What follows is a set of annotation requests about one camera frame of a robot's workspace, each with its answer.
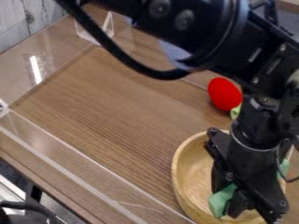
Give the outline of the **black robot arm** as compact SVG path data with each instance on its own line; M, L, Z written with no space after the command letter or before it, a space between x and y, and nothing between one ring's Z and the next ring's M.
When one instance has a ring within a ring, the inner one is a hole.
M280 224L289 206L281 163L299 151L299 41L280 26L276 0L96 0L168 46L172 70L135 60L99 27L76 0L55 0L113 57L145 76L172 81L197 70L231 78L244 98L231 130L208 130L213 160L211 189L235 189L224 203L232 218L257 211Z

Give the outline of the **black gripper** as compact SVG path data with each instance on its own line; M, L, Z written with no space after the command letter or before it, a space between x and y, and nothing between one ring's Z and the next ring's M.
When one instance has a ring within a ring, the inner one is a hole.
M243 129L233 127L228 132L212 127L207 132L205 149L215 160L227 162L232 167L264 166L275 158L285 159L289 139L272 129ZM221 191L235 180L235 173L217 161L211 170L211 191ZM236 219L244 211L255 209L248 191L237 189L228 201L227 215Z

